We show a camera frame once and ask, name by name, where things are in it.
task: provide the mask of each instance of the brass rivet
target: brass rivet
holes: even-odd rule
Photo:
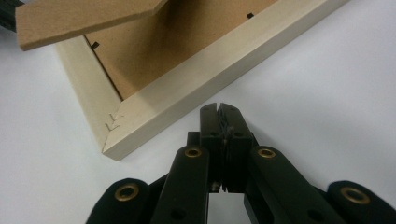
[[[276,153],[268,148],[261,148],[259,151],[257,151],[257,153],[259,153],[259,155],[265,159],[272,159],[276,156]]]
[[[202,151],[199,148],[189,148],[184,151],[184,155],[190,158],[196,158],[202,155]]]
[[[369,196],[367,196],[367,194],[361,192],[358,189],[354,189],[354,188],[351,188],[351,187],[343,187],[343,188],[341,188],[341,193],[350,202],[358,203],[358,204],[368,204],[368,203],[370,203]]]
[[[128,183],[119,187],[114,197],[120,202],[127,202],[135,198],[137,194],[139,194],[139,187],[134,183]]]

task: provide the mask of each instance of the wooden board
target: wooden board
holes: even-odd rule
[[[103,143],[103,153],[114,160],[122,159],[346,1],[278,0],[122,101],[116,111],[98,111],[111,113],[114,119],[107,125],[110,131]],[[84,43],[81,38],[76,43]],[[75,59],[76,53],[70,46],[62,43],[58,48],[63,58],[81,63]],[[85,46],[83,53],[93,54],[89,46]],[[85,76],[83,71],[73,72],[73,77]],[[78,85],[88,87],[93,82],[96,80]],[[95,90],[86,90],[83,94],[82,104],[91,100],[106,104]]]
[[[275,1],[169,0],[152,17],[86,37],[126,99]]]
[[[166,0],[35,0],[16,9],[23,50],[155,14]]]

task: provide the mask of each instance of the light wood frame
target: light wood frame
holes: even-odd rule
[[[103,153],[121,160],[347,0],[278,0],[122,101],[84,37],[57,44]]]

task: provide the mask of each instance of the white surface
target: white surface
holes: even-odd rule
[[[352,0],[205,104],[239,107],[313,185],[356,181],[396,207],[395,11],[392,0]],[[21,52],[0,28],[0,223],[85,222],[113,182],[164,175],[199,130],[198,109],[112,161],[53,46]],[[248,223],[232,200],[211,200],[208,223]]]

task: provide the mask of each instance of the white table surface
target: white table surface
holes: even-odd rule
[[[242,111],[321,189],[351,180],[396,207],[396,2],[352,0],[203,105]],[[0,28],[0,223],[84,223],[113,182],[168,172],[199,108],[122,161],[101,155],[53,46]],[[211,195],[208,223],[249,223]]]

